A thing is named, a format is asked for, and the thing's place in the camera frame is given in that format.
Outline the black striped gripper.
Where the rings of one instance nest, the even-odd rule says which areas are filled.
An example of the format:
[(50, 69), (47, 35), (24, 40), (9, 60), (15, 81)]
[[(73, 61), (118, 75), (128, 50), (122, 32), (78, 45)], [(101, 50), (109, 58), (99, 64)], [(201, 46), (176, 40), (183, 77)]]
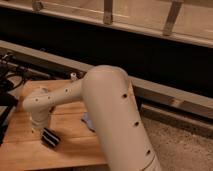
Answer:
[(45, 128), (41, 136), (41, 141), (49, 147), (55, 148), (60, 143), (61, 139), (52, 131)]

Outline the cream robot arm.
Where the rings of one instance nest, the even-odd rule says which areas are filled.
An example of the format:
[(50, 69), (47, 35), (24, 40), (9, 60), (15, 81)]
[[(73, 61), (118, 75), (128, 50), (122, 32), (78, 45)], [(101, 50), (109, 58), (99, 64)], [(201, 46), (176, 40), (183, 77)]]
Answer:
[(100, 65), (53, 91), (34, 90), (23, 107), (30, 113), (32, 128), (41, 132), (49, 125), (52, 107), (83, 101), (110, 171), (162, 171), (130, 86), (123, 69)]

